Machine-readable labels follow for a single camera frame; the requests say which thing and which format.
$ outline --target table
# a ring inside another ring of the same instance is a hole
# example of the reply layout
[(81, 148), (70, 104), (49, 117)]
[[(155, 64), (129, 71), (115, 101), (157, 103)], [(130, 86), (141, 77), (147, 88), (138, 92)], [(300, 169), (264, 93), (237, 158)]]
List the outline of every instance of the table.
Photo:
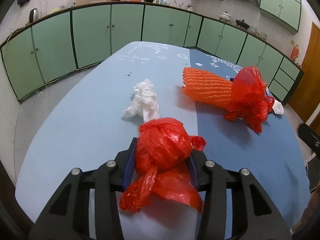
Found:
[[(35, 222), (56, 188), (75, 167), (88, 171), (114, 159), (139, 136), (139, 116), (122, 117), (133, 86), (150, 79), (161, 117), (184, 124), (189, 135), (203, 136), (205, 154), (225, 169), (248, 168), (267, 191), (289, 227), (309, 200), (308, 178), (296, 136), (285, 116), (273, 115), (258, 135), (242, 120), (228, 122), (224, 111), (182, 94), (186, 66), (235, 77), (241, 67), (198, 50), (151, 42), (132, 42), (83, 78), (56, 106), (34, 137), (17, 180), (16, 199)], [(89, 225), (94, 225), (94, 192)], [(232, 206), (227, 198), (226, 236), (231, 233)], [(158, 201), (139, 214), (120, 211), (125, 239), (194, 239), (197, 212), (183, 204)], [(90, 226), (90, 236), (94, 237)]]

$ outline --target silver bolt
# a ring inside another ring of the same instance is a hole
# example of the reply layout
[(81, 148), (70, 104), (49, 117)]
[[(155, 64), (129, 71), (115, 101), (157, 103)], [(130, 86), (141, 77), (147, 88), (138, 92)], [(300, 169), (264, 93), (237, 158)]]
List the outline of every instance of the silver bolt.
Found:
[(80, 173), (80, 169), (79, 168), (74, 168), (72, 171), (71, 171), (71, 174), (72, 175), (78, 175)]
[(107, 166), (112, 168), (112, 167), (116, 166), (116, 162), (115, 161), (107, 161)]
[(244, 176), (248, 176), (250, 174), (250, 171), (248, 169), (242, 169), (241, 170), (241, 173), (244, 175)]
[(212, 167), (215, 166), (215, 163), (214, 163), (214, 161), (206, 161), (206, 162), (205, 162), (205, 165), (206, 165), (207, 167), (209, 167), (209, 168), (212, 168)]

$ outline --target red plastic bag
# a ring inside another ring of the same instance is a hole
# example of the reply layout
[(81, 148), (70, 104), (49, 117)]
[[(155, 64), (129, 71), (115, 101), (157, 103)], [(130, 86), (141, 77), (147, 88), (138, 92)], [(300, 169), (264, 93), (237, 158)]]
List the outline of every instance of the red plastic bag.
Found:
[(185, 160), (192, 146), (203, 151), (206, 141), (189, 136), (183, 124), (174, 118), (151, 120), (139, 127), (135, 169), (141, 177), (133, 182), (120, 199), (120, 208), (140, 212), (151, 203), (150, 196), (175, 200), (202, 210), (202, 201), (190, 184)]
[(274, 98), (266, 95), (266, 87), (257, 67), (240, 70), (232, 83), (229, 113), (223, 117), (229, 121), (243, 118), (252, 130), (261, 133), (261, 124), (267, 120), (275, 102)]

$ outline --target countertop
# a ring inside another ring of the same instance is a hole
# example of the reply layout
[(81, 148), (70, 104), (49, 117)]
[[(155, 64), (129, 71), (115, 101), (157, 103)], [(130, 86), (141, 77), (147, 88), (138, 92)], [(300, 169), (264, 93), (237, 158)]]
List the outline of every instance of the countertop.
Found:
[(196, 12), (192, 12), (192, 11), (188, 11), (188, 10), (185, 10), (185, 9), (182, 9), (182, 8), (177, 8), (177, 7), (174, 7), (174, 6), (168, 6), (168, 5), (162, 5), (162, 4), (156, 4), (156, 3), (147, 3), (147, 2), (137, 2), (137, 1), (109, 1), (109, 2), (96, 2), (96, 3), (90, 3), (90, 4), (85, 4), (85, 5), (79, 5), (79, 6), (74, 6), (74, 7), (69, 7), (69, 8), (65, 8), (61, 11), (58, 11), (58, 12), (54, 12), (54, 13), (51, 13), (51, 14), (48, 14), (40, 19), (38, 19), (37, 21), (34, 21), (32, 22), (31, 24), (28, 24), (26, 25), (25, 27), (22, 27), (20, 29), (17, 29), (15, 30), (15, 33), (12, 34), (12, 35), (9, 35), (7, 37), (7, 39), (2, 43), (0, 44), (0, 48), (2, 46), (4, 46), (6, 44), (6, 42), (8, 41), (8, 38), (10, 37), (10, 39), (14, 38), (15, 36), (17, 36), (19, 33), (23, 32), (24, 30), (30, 28), (31, 26), (39, 23), (39, 22), (42, 22), (46, 19), (49, 19), (51, 17), (54, 17), (56, 15), (59, 15), (59, 14), (62, 14), (62, 13), (65, 13), (65, 12), (69, 12), (69, 11), (73, 11), (73, 10), (77, 10), (77, 9), (81, 9), (81, 8), (86, 8), (86, 7), (92, 7), (92, 6), (98, 6), (98, 5), (108, 5), (108, 4), (142, 4), (142, 5), (152, 5), (152, 6), (161, 6), (161, 7), (166, 7), (166, 8), (171, 8), (171, 9), (175, 9), (175, 10), (180, 10), (180, 11), (184, 11), (184, 12), (188, 12), (188, 13), (192, 13), (192, 14), (195, 14), (195, 15), (199, 15), (201, 17), (204, 17), (204, 18), (207, 18), (207, 19), (210, 19), (210, 20), (213, 20), (213, 21), (217, 21), (217, 22), (221, 22), (223, 24), (226, 24), (226, 25), (229, 25), (233, 28), (236, 28), (238, 30), (241, 30), (245, 33), (247, 33), (248, 35), (251, 35), (253, 36), (254, 38), (264, 42), (265, 44), (267, 44), (268, 46), (272, 47), (273, 49), (275, 49), (276, 51), (278, 51), (279, 53), (281, 53), (285, 58), (287, 58), (290, 62), (292, 62), (298, 69), (302, 70), (296, 63), (294, 63), (286, 54), (284, 54), (283, 52), (281, 52), (279, 49), (277, 49), (276, 47), (274, 47), (273, 45), (271, 45), (270, 43), (268, 43), (267, 41), (261, 39), (260, 37), (254, 35), (253, 33), (249, 32), (249, 31), (245, 31), (243, 29), (240, 29), (239, 27), (237, 26), (234, 26), (230, 23), (226, 23), (224, 21), (220, 21), (220, 20), (217, 20), (217, 19), (214, 19), (214, 18), (211, 18), (211, 17), (208, 17), (208, 16), (204, 16), (202, 14), (199, 14), (199, 13), (196, 13)]

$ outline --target pot lid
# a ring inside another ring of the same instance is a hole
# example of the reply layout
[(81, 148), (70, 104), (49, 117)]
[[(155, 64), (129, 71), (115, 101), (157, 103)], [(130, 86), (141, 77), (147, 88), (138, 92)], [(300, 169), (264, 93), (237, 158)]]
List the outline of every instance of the pot lid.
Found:
[(231, 17), (231, 15), (230, 15), (230, 14), (228, 14), (228, 12), (224, 12), (224, 13), (221, 13), (221, 14), (224, 14), (224, 15), (226, 15), (226, 16)]

